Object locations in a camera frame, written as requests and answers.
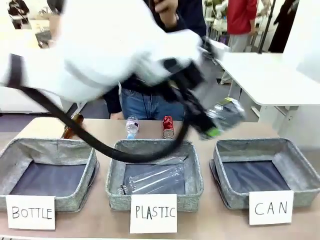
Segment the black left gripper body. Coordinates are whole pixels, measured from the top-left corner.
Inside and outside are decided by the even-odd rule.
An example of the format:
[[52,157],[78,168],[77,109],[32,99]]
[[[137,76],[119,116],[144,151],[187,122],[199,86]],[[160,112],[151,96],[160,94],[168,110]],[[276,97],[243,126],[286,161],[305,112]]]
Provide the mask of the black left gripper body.
[[193,127],[199,132],[199,121],[211,119],[207,116],[206,111],[199,101],[199,99],[193,94],[191,89],[199,87],[204,81],[201,74],[185,75],[185,74],[173,74],[169,80],[176,85],[176,89],[172,91],[175,93],[176,98],[182,103],[185,110],[185,117],[182,122],[181,132],[186,133],[189,127]]

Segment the person's left hand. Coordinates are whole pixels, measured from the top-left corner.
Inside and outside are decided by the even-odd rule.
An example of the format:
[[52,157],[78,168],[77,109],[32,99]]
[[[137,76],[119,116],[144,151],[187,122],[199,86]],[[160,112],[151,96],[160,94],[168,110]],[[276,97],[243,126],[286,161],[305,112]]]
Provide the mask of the person's left hand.
[[177,25],[176,10],[178,0],[154,0],[154,10],[159,14],[166,28],[170,29]]

